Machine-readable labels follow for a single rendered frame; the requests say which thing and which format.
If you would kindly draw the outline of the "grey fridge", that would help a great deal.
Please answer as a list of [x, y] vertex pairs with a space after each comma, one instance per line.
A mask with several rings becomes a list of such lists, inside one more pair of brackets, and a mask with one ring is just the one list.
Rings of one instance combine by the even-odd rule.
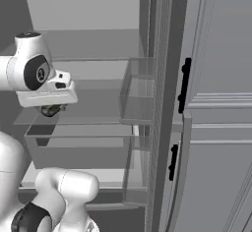
[[[0, 0], [0, 232], [16, 232], [14, 217], [24, 209], [18, 189], [31, 156], [23, 145], [6, 132], [5, 124], [15, 115], [15, 93], [26, 90], [24, 68], [36, 49], [50, 58], [41, 33], [45, 27], [32, 24], [32, 0]], [[35, 7], [43, 21], [52, 21], [60, 30], [103, 30], [126, 17], [116, 0], [40, 0]]]

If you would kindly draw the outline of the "clear fridge door bin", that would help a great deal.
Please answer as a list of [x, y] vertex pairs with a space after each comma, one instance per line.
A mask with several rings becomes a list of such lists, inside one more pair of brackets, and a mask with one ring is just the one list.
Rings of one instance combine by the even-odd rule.
[[128, 156], [123, 177], [123, 203], [146, 206], [148, 202], [148, 175], [150, 138], [127, 138]]
[[119, 92], [120, 122], [150, 125], [153, 118], [155, 62], [153, 58], [128, 60]]

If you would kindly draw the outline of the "tall grey cupboard door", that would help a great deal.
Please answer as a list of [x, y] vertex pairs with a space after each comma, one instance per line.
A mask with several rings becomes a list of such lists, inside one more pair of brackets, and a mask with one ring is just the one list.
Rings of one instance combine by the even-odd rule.
[[188, 108], [252, 108], [252, 0], [188, 0]]

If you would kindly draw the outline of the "glass fridge shelf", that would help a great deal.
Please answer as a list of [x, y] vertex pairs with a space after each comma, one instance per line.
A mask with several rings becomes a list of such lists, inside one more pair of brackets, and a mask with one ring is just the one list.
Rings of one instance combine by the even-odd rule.
[[53, 117], [45, 117], [35, 108], [24, 108], [15, 120], [16, 125], [94, 125], [118, 124], [120, 112], [118, 107], [95, 108], [83, 110], [77, 106], [68, 106], [65, 111]]
[[124, 169], [36, 169], [34, 163], [22, 162], [13, 169], [18, 184], [26, 189], [43, 189], [54, 185], [60, 192], [75, 187], [91, 189], [122, 189]]
[[129, 60], [130, 57], [109, 57], [109, 58], [81, 58], [81, 57], [54, 57], [52, 62], [86, 62], [86, 61], [121, 61]]

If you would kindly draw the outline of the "clear fridge drawer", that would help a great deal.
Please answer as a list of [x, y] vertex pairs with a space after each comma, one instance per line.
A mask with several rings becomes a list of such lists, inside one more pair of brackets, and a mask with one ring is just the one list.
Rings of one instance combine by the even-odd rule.
[[132, 128], [107, 125], [32, 125], [25, 141], [36, 169], [123, 169]]

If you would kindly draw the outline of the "grey fridge door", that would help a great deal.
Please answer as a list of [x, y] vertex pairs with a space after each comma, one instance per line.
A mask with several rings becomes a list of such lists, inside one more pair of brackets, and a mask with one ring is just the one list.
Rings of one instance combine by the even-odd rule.
[[145, 232], [158, 232], [187, 0], [157, 0], [152, 142]]

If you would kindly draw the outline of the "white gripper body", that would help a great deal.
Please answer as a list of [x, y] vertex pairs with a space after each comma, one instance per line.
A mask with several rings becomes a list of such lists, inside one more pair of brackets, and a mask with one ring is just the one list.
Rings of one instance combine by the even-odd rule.
[[78, 102], [75, 83], [53, 83], [45, 91], [18, 91], [17, 96], [23, 107], [37, 107], [54, 104], [71, 104]]

